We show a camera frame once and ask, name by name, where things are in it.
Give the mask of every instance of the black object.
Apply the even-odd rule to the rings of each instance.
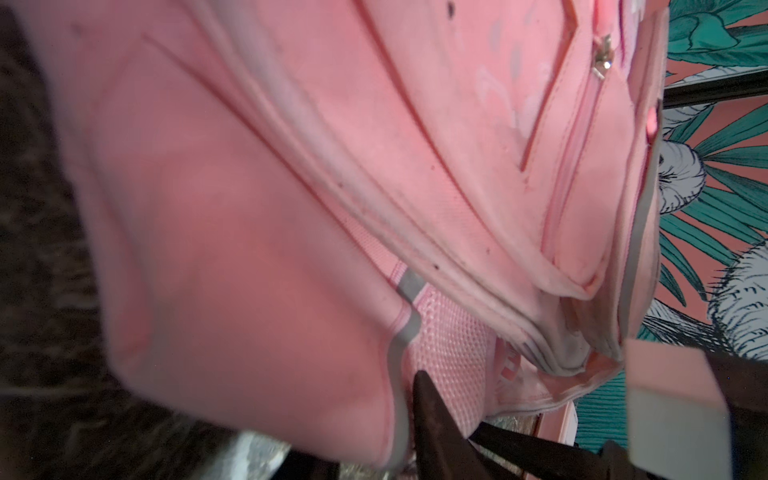
[[[427,372],[413,382],[413,426],[420,480],[520,480],[464,440]],[[600,455],[481,423],[469,438],[541,480],[650,480],[627,452],[606,442]],[[289,452],[272,480],[335,480],[339,464]]]
[[[664,108],[709,104],[716,101],[768,95],[768,70],[664,89]]]

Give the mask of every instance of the pink fabric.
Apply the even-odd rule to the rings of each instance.
[[[12,3],[109,359],[140,395],[393,467],[418,369],[467,435],[621,367],[658,275],[663,12],[638,29],[630,0]]]

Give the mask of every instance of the brown textured surface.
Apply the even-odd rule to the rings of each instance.
[[[287,449],[151,405],[109,373],[45,86],[0,7],[0,479],[262,480]],[[394,475],[344,465],[341,478]]]

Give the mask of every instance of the zipper pull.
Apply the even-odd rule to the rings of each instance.
[[[605,80],[605,75],[613,63],[614,50],[611,47],[611,36],[605,35],[599,42],[596,42],[592,73],[597,75],[601,80]]]

